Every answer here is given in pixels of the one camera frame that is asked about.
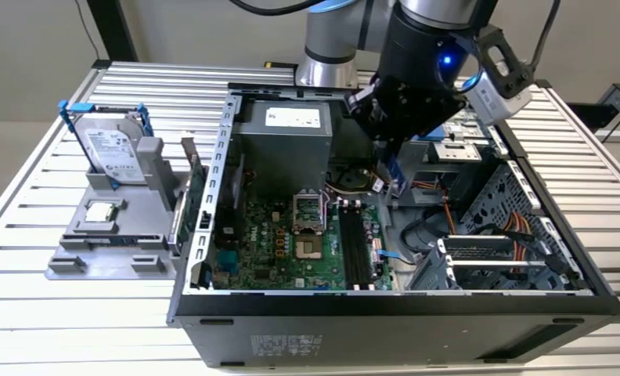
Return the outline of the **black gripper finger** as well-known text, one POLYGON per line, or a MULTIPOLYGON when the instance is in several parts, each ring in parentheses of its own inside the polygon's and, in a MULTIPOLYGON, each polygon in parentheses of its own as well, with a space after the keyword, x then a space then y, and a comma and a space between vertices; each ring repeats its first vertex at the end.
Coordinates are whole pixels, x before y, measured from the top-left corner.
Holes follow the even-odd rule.
POLYGON ((445 90, 416 89, 399 83, 393 104, 392 154, 397 155, 401 145, 415 136, 427 136, 464 109, 467 101, 463 95, 445 90))
POLYGON ((425 132, 417 92, 392 76, 375 74, 369 84, 345 96, 344 102, 380 154, 397 154, 401 144, 425 132))

